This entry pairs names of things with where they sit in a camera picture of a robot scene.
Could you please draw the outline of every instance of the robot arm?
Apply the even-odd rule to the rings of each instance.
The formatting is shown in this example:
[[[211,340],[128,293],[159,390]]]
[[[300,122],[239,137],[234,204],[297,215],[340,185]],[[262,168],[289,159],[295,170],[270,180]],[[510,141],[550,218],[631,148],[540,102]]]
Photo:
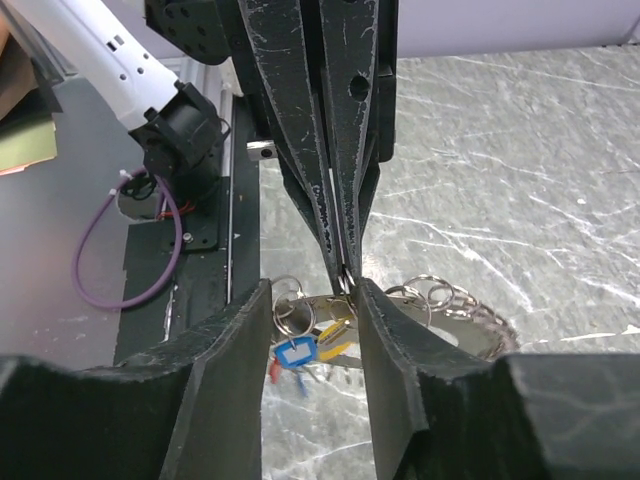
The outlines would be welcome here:
[[[176,96],[176,75],[151,56],[99,0],[8,0],[78,68],[128,131]]]
[[[149,54],[100,0],[7,0],[95,87],[145,151],[145,167],[171,179],[222,142],[215,107]]]

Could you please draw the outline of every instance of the white wall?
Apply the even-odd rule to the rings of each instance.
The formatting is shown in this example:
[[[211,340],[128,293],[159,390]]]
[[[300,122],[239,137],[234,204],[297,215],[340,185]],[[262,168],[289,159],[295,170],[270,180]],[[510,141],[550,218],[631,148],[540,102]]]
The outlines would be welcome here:
[[[138,17],[144,13],[144,0],[106,3],[118,6],[132,25],[133,11]],[[144,21],[137,20],[133,30],[152,44]],[[640,0],[400,0],[398,53],[425,57],[611,45],[631,39],[634,29],[640,40],[639,22]],[[160,57],[175,54],[160,41],[145,46]]]

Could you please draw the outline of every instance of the keychain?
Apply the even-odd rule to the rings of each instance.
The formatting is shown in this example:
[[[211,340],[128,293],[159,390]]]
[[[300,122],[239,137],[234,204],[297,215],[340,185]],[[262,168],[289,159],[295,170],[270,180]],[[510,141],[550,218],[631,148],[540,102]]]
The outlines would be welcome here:
[[[318,347],[310,335],[289,338],[273,347],[273,353],[283,368],[298,368],[316,359]]]

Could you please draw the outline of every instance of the gray marble countertop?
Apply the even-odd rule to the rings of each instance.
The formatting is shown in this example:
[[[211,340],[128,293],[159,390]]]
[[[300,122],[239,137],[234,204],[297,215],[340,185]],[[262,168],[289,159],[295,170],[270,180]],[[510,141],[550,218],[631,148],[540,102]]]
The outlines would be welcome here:
[[[461,285],[524,352],[640,352],[639,117],[640,47],[400,61],[364,274]],[[263,275],[328,293],[277,165],[261,176]],[[375,478],[362,372],[314,368],[308,398],[265,384],[264,477]]]

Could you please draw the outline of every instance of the purple cable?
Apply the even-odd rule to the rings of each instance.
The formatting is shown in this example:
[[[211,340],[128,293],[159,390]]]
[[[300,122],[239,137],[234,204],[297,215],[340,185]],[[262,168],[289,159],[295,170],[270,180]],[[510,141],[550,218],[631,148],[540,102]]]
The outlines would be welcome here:
[[[136,175],[139,175],[144,171],[145,171],[144,168],[140,168],[134,171],[131,174],[131,176],[135,177]],[[175,270],[176,265],[178,264],[178,257],[180,256],[180,248],[182,246],[182,222],[180,221],[180,212],[178,210],[178,206],[176,205],[175,200],[171,196],[171,192],[169,192],[169,189],[167,188],[167,184],[160,177],[156,177],[156,180],[158,181],[160,192],[162,196],[167,200],[167,204],[169,205],[169,210],[173,214],[173,221],[176,228],[175,246],[173,248],[173,252],[171,253],[171,258],[169,259],[169,263],[167,264],[167,268],[162,273],[162,275],[160,275],[160,278],[158,278],[156,283],[154,283],[146,292],[141,293],[137,297],[131,298],[129,300],[111,303],[99,298],[92,297],[84,289],[84,287],[80,283],[80,256],[82,255],[82,250],[84,249],[85,244],[87,243],[87,239],[89,238],[89,235],[91,235],[91,232],[95,228],[96,224],[102,218],[102,215],[104,215],[104,212],[107,210],[107,208],[109,208],[109,206],[113,202],[113,199],[116,197],[113,193],[110,193],[107,199],[104,201],[104,203],[100,207],[100,209],[98,210],[98,213],[96,213],[96,215],[93,217],[93,219],[89,223],[89,226],[82,233],[82,236],[80,237],[80,241],[78,242],[78,246],[76,247],[76,251],[73,255],[73,263],[71,267],[71,281],[73,283],[73,288],[75,288],[76,292],[78,292],[78,295],[80,295],[85,302],[93,305],[94,307],[98,307],[105,310],[122,310],[125,308],[135,307],[136,305],[139,305],[142,302],[149,300],[151,297],[157,294],[162,289],[162,287],[165,286],[167,281],[171,278],[171,275],[173,275],[173,271]],[[129,181],[129,178],[124,178],[122,182],[120,182],[120,184],[116,187],[116,191],[120,191],[120,189],[124,187],[128,181]]]

